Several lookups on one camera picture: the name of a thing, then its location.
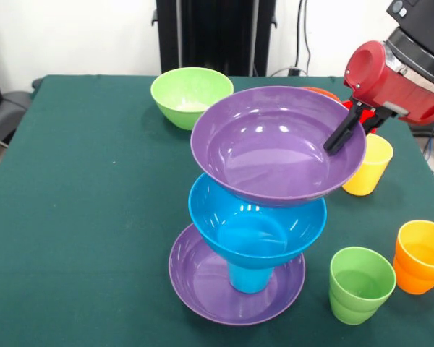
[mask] green cup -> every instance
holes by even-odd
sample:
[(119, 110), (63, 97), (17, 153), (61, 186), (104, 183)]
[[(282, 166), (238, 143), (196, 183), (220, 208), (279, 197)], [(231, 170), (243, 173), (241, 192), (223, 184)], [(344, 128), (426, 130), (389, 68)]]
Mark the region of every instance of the green cup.
[(231, 94), (233, 84), (227, 76), (203, 67), (164, 72), (151, 85), (151, 95), (163, 115), (185, 130), (192, 130), (205, 110)]
[(358, 325), (369, 319), (395, 287), (391, 263), (371, 249), (347, 247), (331, 259), (331, 310), (345, 324)]

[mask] plate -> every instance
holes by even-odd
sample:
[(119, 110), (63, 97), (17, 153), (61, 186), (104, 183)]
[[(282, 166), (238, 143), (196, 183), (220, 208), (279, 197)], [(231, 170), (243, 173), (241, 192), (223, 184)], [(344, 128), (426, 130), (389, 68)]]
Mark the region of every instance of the plate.
[(231, 286), (225, 260), (191, 224), (172, 247), (169, 275), (179, 298), (201, 317), (224, 325), (255, 325), (278, 316), (296, 300), (304, 285), (305, 261), (301, 254), (277, 267), (263, 291), (244, 294)]

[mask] white wall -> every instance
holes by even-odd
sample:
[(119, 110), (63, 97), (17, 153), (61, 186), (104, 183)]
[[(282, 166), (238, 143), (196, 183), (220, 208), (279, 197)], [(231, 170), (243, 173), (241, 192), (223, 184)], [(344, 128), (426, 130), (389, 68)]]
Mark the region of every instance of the white wall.
[[(391, 0), (308, 1), (313, 75), (343, 74), (361, 43), (396, 27), (386, 14)], [(294, 64), (297, 4), (277, 1), (269, 74)], [(2, 90), (29, 90), (46, 74), (159, 74), (158, 28), (150, 26), (155, 7), (155, 0), (0, 0)]]
[[(312, 52), (309, 73), (317, 76), (342, 75), (350, 56), (360, 45), (369, 40), (385, 40), (397, 27), (397, 23), (386, 13), (391, 2), (308, 0), (307, 39)], [(299, 0), (277, 1), (278, 29), (271, 31), (268, 74), (294, 65), (296, 61), (298, 4)], [(307, 51), (302, 35), (301, 42), (299, 67), (305, 69)]]

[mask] green bowl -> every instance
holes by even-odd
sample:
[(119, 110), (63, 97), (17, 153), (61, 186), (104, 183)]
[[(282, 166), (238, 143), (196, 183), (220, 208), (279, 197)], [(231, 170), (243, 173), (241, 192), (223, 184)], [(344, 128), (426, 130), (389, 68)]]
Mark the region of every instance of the green bowl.
[(205, 110), (232, 93), (227, 76), (203, 67), (165, 72), (151, 85), (151, 95), (164, 116), (185, 130), (192, 130)]

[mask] red robot part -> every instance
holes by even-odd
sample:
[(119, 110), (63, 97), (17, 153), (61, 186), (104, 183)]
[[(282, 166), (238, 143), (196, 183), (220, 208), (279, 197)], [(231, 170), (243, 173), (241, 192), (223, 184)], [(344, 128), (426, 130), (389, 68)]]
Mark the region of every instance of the red robot part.
[(352, 89), (353, 98), (373, 108), (389, 108), (402, 121), (416, 125), (434, 122), (434, 93), (388, 67), (382, 43), (370, 41), (354, 52), (344, 84)]

